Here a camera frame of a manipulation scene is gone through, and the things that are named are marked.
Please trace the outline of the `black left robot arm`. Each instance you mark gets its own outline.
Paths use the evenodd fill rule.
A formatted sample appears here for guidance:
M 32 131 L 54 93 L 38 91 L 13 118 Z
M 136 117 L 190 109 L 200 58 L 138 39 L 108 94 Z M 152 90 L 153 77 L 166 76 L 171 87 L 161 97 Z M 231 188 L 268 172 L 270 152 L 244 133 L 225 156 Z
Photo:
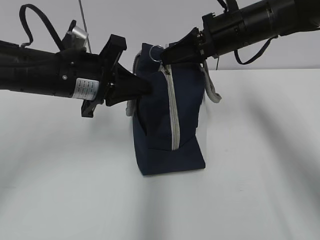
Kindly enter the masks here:
M 2 41 L 0 88 L 80 99 L 82 117 L 93 118 L 97 105 L 110 107 L 152 93 L 147 80 L 119 64 L 126 49 L 126 39 L 114 34 L 99 54 L 83 47 L 51 53 Z

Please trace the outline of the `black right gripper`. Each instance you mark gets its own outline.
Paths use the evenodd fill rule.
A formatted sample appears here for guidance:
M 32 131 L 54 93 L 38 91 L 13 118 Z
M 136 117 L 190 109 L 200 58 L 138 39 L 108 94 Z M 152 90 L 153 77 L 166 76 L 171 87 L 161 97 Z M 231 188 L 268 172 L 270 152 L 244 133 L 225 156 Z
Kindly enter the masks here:
M 202 16 L 202 34 L 194 27 L 185 37 L 167 47 L 161 53 L 165 65 L 201 64 L 209 57 L 217 58 L 248 45 L 248 11 L 240 9 L 220 15 L 213 13 Z

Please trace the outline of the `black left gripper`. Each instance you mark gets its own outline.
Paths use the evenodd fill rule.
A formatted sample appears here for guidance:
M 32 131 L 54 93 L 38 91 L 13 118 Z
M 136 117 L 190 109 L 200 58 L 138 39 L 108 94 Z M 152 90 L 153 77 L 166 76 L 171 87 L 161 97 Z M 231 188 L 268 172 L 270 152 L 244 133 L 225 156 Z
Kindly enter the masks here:
M 86 52 L 84 47 L 58 52 L 56 96 L 82 100 L 81 116 L 93 118 L 95 108 L 104 101 L 111 107 L 150 94 L 147 80 L 118 63 L 126 49 L 126 39 L 112 34 L 99 54 Z

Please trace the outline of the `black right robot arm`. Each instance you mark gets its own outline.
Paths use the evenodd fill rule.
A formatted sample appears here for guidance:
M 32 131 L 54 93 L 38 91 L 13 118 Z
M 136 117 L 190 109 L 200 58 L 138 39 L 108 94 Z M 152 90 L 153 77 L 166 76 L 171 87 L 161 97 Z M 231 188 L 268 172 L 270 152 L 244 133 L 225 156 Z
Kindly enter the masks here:
M 163 64 L 202 63 L 233 52 L 240 65 L 262 56 L 273 39 L 320 29 L 318 0 L 260 0 L 239 8 L 221 0 L 223 13 L 202 16 L 203 29 L 193 28 L 160 55 Z

